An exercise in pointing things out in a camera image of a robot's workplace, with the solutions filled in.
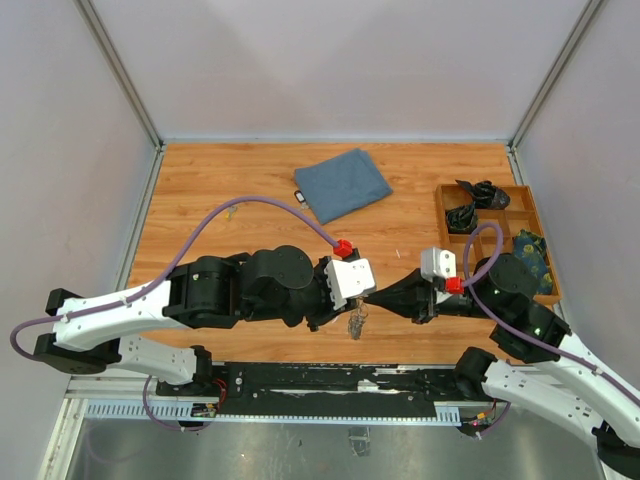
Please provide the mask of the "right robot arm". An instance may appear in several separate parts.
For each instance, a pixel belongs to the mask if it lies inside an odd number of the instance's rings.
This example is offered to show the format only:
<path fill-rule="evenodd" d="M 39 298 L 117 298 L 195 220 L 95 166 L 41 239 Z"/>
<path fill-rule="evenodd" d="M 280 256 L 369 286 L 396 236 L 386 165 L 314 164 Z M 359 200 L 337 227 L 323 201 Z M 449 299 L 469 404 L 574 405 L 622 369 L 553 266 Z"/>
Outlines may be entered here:
<path fill-rule="evenodd" d="M 486 395 L 571 431 L 599 460 L 628 478 L 639 476 L 639 391 L 602 362 L 554 311 L 535 301 L 537 279 L 509 253 L 493 254 L 459 276 L 454 254 L 422 253 L 421 265 L 368 303 L 417 324 L 441 315 L 487 318 L 490 338 L 509 357 L 546 373 L 557 386 L 531 379 L 478 347 L 469 347 L 453 375 L 466 400 Z"/>

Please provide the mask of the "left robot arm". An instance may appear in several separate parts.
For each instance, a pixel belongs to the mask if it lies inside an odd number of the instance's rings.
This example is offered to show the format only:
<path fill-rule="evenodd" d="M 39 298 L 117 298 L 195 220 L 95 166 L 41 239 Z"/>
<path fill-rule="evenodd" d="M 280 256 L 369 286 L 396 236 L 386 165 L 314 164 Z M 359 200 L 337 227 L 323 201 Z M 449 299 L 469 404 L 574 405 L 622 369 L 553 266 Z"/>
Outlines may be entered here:
<path fill-rule="evenodd" d="M 159 284 L 94 298 L 58 289 L 48 309 L 52 332 L 38 337 L 35 359 L 71 375 L 109 369 L 156 377 L 190 394 L 214 383 L 211 355 L 203 347 L 175 348 L 144 338 L 169 328 L 231 329 L 238 322 L 281 320 L 310 330 L 353 310 L 376 289 L 368 260 L 353 253 L 318 263 L 284 245 L 221 258 L 204 256 L 173 269 Z"/>

